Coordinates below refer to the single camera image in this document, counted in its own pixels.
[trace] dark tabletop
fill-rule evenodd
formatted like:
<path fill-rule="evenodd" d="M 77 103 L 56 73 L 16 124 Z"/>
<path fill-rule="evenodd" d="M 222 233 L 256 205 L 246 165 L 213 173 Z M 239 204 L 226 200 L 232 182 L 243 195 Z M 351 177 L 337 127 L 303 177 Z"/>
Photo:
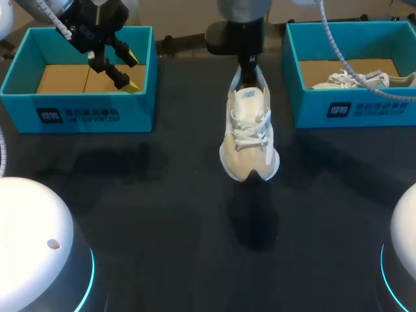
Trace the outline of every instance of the dark tabletop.
<path fill-rule="evenodd" d="M 294 130 L 280 60 L 263 57 L 281 168 L 235 183 L 218 148 L 236 60 L 159 60 L 150 134 L 20 136 L 0 107 L 7 175 L 68 204 L 110 312 L 377 312 L 374 272 L 415 181 L 415 128 Z"/>

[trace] cyan cardboard box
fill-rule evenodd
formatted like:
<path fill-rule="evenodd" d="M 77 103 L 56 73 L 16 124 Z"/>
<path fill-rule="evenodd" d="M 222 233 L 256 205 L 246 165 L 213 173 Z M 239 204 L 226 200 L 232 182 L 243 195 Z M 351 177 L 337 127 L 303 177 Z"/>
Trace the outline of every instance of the cyan cardboard box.
<path fill-rule="evenodd" d="M 26 35 L 0 89 L 1 101 L 19 133 L 150 132 L 157 87 L 157 55 L 151 27 L 124 27 L 117 37 L 146 65 L 142 91 L 36 94 L 48 64 L 88 64 L 55 28 L 32 28 Z M 112 64 L 124 64 L 111 47 Z"/>
<path fill-rule="evenodd" d="M 391 59 L 401 77 L 416 71 L 416 34 L 407 21 L 330 23 L 330 29 L 347 60 Z M 392 101 L 365 88 L 306 88 L 300 69 L 305 60 L 337 60 L 321 23 L 288 24 L 285 34 L 283 74 L 297 128 L 416 125 L 414 102 Z M 382 90 L 416 96 L 416 88 Z"/>

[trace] new balance logo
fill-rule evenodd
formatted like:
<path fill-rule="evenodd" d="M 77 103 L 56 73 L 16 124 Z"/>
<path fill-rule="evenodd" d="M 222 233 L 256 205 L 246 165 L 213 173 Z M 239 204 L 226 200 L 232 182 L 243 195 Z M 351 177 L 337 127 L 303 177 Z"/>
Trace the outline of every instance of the new balance logo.
<path fill-rule="evenodd" d="M 243 99 L 254 97 L 255 91 L 248 91 L 242 96 Z"/>

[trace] shoe tongue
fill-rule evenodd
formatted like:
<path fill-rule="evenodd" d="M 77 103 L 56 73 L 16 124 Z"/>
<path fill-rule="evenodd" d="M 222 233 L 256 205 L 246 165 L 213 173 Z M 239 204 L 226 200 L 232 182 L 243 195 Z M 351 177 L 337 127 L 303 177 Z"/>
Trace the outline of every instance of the shoe tongue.
<path fill-rule="evenodd" d="M 234 113 L 236 119 L 258 122 L 265 114 L 264 94 L 256 87 L 243 88 L 236 93 Z"/>

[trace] robotic arm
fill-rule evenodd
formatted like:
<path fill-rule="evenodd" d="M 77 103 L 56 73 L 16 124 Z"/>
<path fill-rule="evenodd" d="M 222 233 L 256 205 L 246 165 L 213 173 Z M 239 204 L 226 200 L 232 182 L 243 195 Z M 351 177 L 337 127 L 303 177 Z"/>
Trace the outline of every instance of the robotic arm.
<path fill-rule="evenodd" d="M 108 0 L 97 6 L 92 0 L 17 0 L 35 20 L 55 24 L 57 31 L 80 53 L 88 53 L 88 65 L 97 73 L 105 72 L 118 90 L 130 94 L 139 87 L 125 73 L 118 71 L 105 57 L 105 46 L 127 65 L 138 64 L 126 43 L 117 39 L 119 31 L 129 17 L 129 11 L 121 0 Z M 7 36 L 13 27 L 11 0 L 0 0 L 0 39 Z"/>

